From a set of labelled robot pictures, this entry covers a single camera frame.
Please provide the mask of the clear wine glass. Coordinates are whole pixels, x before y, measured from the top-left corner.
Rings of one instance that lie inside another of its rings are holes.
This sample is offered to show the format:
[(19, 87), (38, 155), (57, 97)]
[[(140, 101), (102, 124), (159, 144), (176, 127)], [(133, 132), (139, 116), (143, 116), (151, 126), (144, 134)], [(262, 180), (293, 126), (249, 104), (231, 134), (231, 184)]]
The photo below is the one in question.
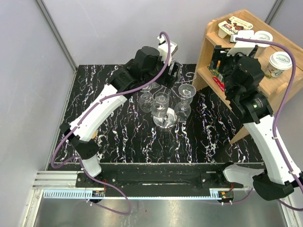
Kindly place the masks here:
[(151, 113), (154, 117), (162, 118), (166, 115), (169, 107), (169, 95), (165, 92), (154, 94)]
[(174, 107), (178, 122), (186, 122), (191, 114), (191, 102), (196, 94), (196, 88), (191, 84), (182, 84), (178, 88), (180, 102)]

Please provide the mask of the ribbed glass goblet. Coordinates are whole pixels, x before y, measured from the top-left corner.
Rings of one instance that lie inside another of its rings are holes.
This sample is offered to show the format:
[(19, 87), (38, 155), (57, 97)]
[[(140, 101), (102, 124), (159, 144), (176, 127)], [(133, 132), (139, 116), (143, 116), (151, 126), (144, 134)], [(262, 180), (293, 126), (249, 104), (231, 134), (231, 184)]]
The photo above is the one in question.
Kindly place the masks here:
[(140, 95), (139, 107), (143, 112), (145, 113), (150, 112), (152, 108), (152, 103), (153, 103), (153, 98), (151, 93), (143, 93), (142, 95)]

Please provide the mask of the chrome wine glass rack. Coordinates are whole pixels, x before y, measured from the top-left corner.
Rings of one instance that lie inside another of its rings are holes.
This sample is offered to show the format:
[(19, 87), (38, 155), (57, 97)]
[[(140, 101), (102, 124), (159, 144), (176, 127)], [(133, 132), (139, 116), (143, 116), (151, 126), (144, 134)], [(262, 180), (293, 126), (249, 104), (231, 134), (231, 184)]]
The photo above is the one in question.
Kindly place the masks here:
[(192, 83), (195, 81), (196, 78), (197, 78), (197, 75), (194, 72), (188, 72), (184, 76), (182, 76), (180, 78), (180, 81), (175, 83), (175, 85), (171, 89), (161, 87), (157, 91), (149, 92), (152, 94), (152, 98), (154, 97), (154, 94), (156, 94), (158, 92), (165, 92), (169, 95), (169, 107), (168, 107), (167, 113), (164, 117), (157, 118), (152, 115), (151, 111), (148, 112), (151, 114), (152, 121), (156, 127), (160, 128), (162, 130), (169, 130), (169, 129), (175, 127), (175, 125), (177, 123), (179, 123), (176, 119), (176, 115), (174, 112), (175, 105), (180, 102), (178, 88), (182, 84), (191, 84), (192, 85)]

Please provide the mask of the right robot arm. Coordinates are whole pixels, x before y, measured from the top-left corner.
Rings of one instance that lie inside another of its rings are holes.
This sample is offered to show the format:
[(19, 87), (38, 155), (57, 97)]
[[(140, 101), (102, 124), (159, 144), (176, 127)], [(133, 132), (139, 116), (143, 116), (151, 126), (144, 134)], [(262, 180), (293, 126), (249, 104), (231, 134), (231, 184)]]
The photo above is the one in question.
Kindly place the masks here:
[(220, 187), (230, 183), (253, 187), (267, 201), (282, 199), (302, 185), (303, 173), (289, 156), (277, 129), (273, 128), (276, 115), (268, 99), (258, 91), (264, 77), (259, 61), (251, 53), (231, 55), (228, 51), (228, 48), (215, 46), (209, 68), (223, 75), (226, 100), (252, 136), (265, 168), (252, 169), (229, 162), (216, 174), (215, 181)]

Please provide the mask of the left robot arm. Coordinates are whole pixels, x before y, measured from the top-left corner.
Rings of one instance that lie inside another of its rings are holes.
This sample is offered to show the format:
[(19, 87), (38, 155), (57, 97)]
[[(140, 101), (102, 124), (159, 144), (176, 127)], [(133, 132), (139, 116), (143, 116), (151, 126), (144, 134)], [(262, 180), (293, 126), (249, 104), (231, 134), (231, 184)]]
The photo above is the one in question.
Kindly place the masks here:
[(60, 125), (60, 131), (79, 154), (88, 173), (86, 181), (92, 187), (101, 185), (103, 181), (97, 158), (98, 145), (93, 134), (116, 108), (146, 87), (148, 82), (173, 87), (180, 68), (179, 63), (171, 61), (177, 49), (175, 43), (160, 44), (157, 48), (142, 47), (133, 59), (113, 73), (99, 96), (77, 119)]

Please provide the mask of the colourful sponge pack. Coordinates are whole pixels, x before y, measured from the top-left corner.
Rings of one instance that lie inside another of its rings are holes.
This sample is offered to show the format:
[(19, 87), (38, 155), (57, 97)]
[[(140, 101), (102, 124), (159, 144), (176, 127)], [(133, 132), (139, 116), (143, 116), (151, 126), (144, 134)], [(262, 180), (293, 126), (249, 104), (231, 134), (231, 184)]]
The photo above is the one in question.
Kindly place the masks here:
[(207, 66), (207, 68), (213, 75), (213, 77), (212, 77), (213, 81), (217, 84), (217, 86), (220, 88), (220, 90), (222, 90), (224, 92), (225, 91), (224, 78), (223, 78), (223, 74), (221, 74), (218, 71), (219, 66), (216, 69), (210, 69), (209, 66)]

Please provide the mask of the chocolate yogurt cup pack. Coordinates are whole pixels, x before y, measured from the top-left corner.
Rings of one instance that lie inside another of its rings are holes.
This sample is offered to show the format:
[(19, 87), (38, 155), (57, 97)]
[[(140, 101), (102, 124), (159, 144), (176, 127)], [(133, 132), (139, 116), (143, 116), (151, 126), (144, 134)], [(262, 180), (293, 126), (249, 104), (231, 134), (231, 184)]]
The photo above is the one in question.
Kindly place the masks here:
[(225, 38), (227, 35), (236, 35), (241, 30), (251, 30), (253, 25), (245, 20), (238, 17), (232, 16), (231, 18), (220, 22), (218, 24), (218, 36)]

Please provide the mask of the far paper coffee cup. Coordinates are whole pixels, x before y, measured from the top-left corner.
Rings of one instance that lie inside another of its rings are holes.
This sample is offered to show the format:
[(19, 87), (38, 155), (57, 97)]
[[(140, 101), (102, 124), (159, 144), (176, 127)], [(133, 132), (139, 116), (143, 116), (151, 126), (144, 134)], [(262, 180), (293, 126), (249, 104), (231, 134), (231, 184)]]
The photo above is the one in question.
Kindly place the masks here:
[[(272, 36), (271, 33), (267, 32), (267, 31), (257, 31), (251, 39), (259, 40), (259, 41), (270, 41), (270, 42), (272, 42), (273, 41), (273, 36)], [(256, 45), (258, 46), (258, 49), (256, 51), (255, 58), (258, 58), (264, 52), (264, 50), (267, 47), (269, 47), (269, 44), (257, 43)]]

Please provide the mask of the paper coffee cup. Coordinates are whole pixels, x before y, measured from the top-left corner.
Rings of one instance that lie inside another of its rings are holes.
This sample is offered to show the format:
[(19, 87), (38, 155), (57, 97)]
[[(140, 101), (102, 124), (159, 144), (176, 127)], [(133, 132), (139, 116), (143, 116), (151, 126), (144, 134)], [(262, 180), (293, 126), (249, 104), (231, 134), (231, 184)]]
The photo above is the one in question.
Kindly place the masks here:
[(286, 52), (275, 52), (269, 57), (265, 71), (265, 77), (274, 79), (279, 77), (284, 71), (292, 68), (292, 60)]
[[(257, 31), (251, 39), (259, 40), (259, 41), (270, 41), (270, 42), (272, 42), (273, 41), (273, 36), (272, 36), (271, 33), (267, 32), (267, 31)], [(267, 47), (269, 47), (269, 44), (257, 43), (256, 45), (258, 46), (258, 49), (256, 51), (255, 58), (258, 58), (264, 52), (264, 50)]]

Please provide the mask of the near paper coffee cup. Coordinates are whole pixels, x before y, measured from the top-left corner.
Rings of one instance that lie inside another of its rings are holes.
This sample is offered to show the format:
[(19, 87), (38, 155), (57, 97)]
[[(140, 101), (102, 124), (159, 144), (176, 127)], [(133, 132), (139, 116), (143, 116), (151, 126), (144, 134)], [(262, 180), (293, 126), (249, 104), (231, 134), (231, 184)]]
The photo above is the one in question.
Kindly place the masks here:
[(265, 77), (274, 79), (279, 77), (284, 71), (292, 68), (292, 60), (286, 52), (275, 52), (269, 57), (265, 71)]

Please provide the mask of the wooden shelf unit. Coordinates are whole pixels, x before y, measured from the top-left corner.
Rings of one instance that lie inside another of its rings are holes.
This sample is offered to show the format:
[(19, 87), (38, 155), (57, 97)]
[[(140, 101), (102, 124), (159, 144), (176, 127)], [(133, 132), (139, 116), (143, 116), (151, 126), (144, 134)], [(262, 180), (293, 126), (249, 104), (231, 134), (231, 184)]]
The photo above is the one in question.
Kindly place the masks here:
[[(202, 46), (200, 55), (197, 61), (195, 74), (197, 78), (194, 80), (193, 85), (197, 90), (201, 90), (205, 87), (210, 87), (215, 94), (223, 101), (223, 103), (230, 108), (230, 102), (226, 100), (224, 92), (219, 88), (217, 83), (213, 80), (213, 74), (207, 68), (210, 65), (213, 55), (214, 46), (221, 45), (222, 47), (232, 48), (233, 44), (229, 43), (228, 38), (220, 38), (218, 36), (219, 23), (223, 22), (230, 17), (235, 16), (244, 21), (250, 22), (253, 25), (254, 31), (267, 31), (273, 35), (273, 41), (287, 47), (294, 55), (296, 60), (296, 73), (291, 91), (287, 97), (289, 101), (295, 94), (297, 94), (303, 88), (303, 61), (300, 57), (303, 56), (303, 49), (293, 43), (291, 40), (283, 36), (276, 31), (270, 25), (266, 24), (260, 18), (252, 14), (246, 9), (242, 9), (228, 15), (213, 19), (210, 21), (204, 32), (202, 40)], [(280, 106), (283, 95), (289, 83), (292, 70), (284, 71), (279, 77), (275, 79), (264, 78), (259, 84), (259, 91), (261, 91), (269, 100), (269, 103), (274, 112), (276, 112)]]

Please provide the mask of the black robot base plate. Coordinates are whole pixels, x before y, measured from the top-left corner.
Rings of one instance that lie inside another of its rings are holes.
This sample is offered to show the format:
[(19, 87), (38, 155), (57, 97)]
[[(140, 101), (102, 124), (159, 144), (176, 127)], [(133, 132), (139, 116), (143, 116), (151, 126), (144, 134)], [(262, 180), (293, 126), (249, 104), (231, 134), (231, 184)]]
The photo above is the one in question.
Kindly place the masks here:
[(92, 189), (92, 198), (130, 200), (221, 200), (223, 192), (232, 198), (236, 192), (252, 188), (228, 182), (220, 170), (224, 164), (102, 164), (102, 172), (91, 180), (78, 164), (67, 164), (53, 174), (71, 179), (76, 189)]

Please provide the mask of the aluminium rail frame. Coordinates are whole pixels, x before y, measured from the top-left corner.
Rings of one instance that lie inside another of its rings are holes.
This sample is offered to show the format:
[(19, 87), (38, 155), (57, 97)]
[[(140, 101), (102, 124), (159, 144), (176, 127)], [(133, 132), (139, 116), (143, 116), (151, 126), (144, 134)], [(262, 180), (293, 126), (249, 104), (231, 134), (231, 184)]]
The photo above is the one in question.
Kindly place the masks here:
[[(207, 164), (200, 143), (135, 142), (125, 164)], [(106, 154), (101, 165), (122, 164)], [(92, 198), (92, 189), (76, 189), (52, 169), (38, 172), (27, 227), (300, 227), (295, 211), (265, 201), (250, 189), (221, 200), (130, 200)]]

